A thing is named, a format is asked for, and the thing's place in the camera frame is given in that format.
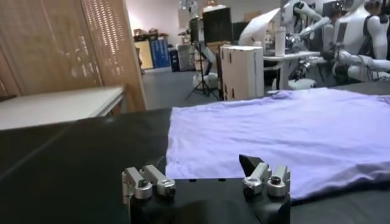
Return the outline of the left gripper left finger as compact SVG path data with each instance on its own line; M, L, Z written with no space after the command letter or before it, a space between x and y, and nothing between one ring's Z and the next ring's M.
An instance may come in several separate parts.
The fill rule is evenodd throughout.
M174 198L176 182L167 178L155 166L146 165L141 170L136 167L125 168L121 173L122 202L130 204L131 198L148 200L153 193L163 198Z

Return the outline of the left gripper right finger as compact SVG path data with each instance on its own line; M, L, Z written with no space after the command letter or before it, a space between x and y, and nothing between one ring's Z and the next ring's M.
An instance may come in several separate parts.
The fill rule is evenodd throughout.
M291 172L287 166L277 166L273 172L261 158L239 155L239 162L246 175L243 179L243 193L246 198L266 191L271 197L290 194Z

